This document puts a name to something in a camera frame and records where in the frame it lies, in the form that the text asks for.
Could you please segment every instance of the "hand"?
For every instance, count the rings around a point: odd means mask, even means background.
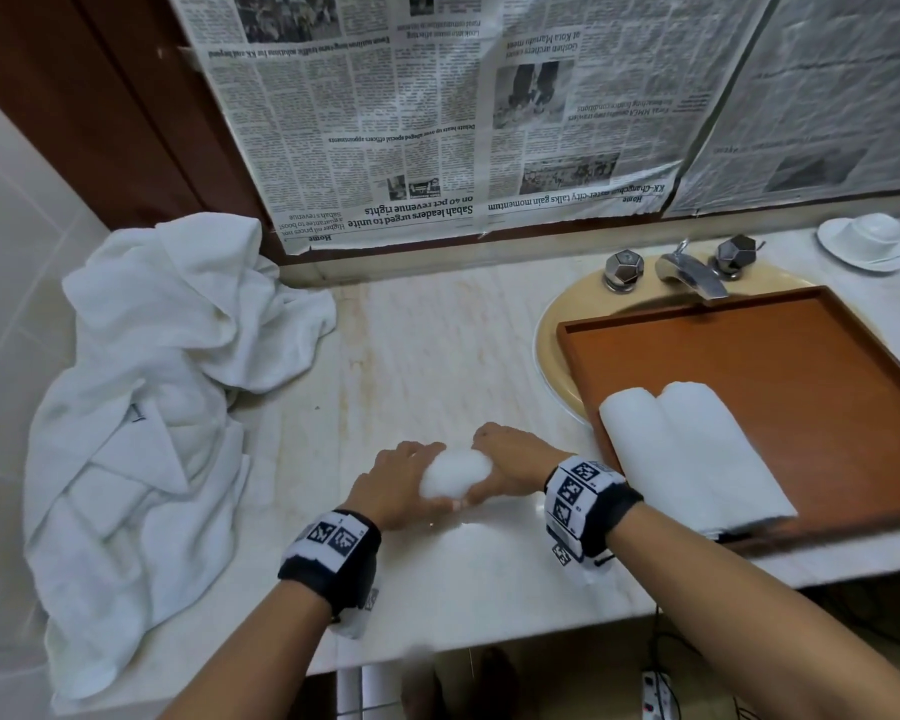
[[[437,455],[446,449],[440,442],[424,446],[402,441],[396,449],[377,455],[370,472],[364,472],[340,506],[373,521],[381,531],[398,531],[408,525],[452,513],[459,505],[449,497],[420,497],[420,480]]]
[[[480,505],[493,496],[529,496],[542,491],[557,465],[573,456],[537,435],[492,421],[473,435],[473,448],[492,459],[493,471],[470,487],[463,505]]]

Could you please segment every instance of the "white cup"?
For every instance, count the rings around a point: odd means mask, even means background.
[[[851,259],[872,263],[890,257],[900,243],[900,222],[880,213],[852,219],[835,238]]]

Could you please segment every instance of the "white plate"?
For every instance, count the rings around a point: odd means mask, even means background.
[[[871,271],[872,273],[895,273],[900,270],[900,242],[893,246],[893,254],[885,260],[869,262],[867,260],[857,260],[850,255],[840,251],[840,239],[838,235],[843,232],[844,228],[853,222],[846,216],[838,216],[836,219],[828,219],[816,229],[816,240],[823,246],[823,249],[842,260],[847,265],[854,268]]]

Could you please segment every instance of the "faucet handle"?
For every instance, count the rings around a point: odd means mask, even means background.
[[[603,284],[614,293],[629,293],[643,275],[643,258],[631,249],[622,249],[606,258]]]
[[[756,263],[758,250],[753,237],[734,235],[717,246],[717,253],[710,259],[710,267],[718,276],[736,280],[746,266]]]

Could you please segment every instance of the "wristband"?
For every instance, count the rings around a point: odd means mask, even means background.
[[[308,525],[283,555],[277,578],[297,581],[330,604],[334,617],[371,597],[380,531],[358,512],[336,509]]]
[[[577,455],[556,467],[543,492],[547,533],[577,563],[608,553],[607,533],[643,500],[619,472]]]

